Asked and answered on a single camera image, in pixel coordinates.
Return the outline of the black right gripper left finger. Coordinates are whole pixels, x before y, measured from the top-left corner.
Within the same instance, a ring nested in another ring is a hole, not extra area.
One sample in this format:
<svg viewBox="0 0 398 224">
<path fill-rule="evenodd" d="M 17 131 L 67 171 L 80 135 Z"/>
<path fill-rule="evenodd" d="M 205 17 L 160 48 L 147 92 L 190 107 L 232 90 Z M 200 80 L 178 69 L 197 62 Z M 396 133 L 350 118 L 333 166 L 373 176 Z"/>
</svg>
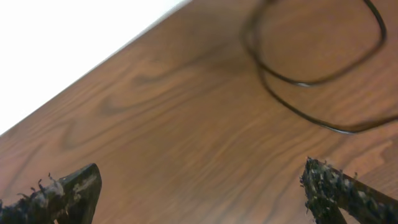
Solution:
<svg viewBox="0 0 398 224">
<path fill-rule="evenodd" d="M 39 180 L 32 193 L 19 193 L 18 201 L 1 205 L 1 224 L 91 224 L 102 188 L 100 170 L 95 163 L 50 183 Z"/>
</svg>

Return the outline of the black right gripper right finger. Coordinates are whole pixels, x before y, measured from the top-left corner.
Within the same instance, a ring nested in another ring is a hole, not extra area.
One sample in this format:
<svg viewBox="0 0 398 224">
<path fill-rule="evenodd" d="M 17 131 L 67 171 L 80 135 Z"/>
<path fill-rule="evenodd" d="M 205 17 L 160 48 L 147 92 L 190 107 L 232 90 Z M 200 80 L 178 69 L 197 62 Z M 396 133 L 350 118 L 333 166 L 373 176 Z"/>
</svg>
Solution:
<svg viewBox="0 0 398 224">
<path fill-rule="evenodd" d="M 346 223 L 346 211 L 360 224 L 397 224 L 397 200 L 308 157 L 300 177 L 305 206 L 315 223 Z"/>
</svg>

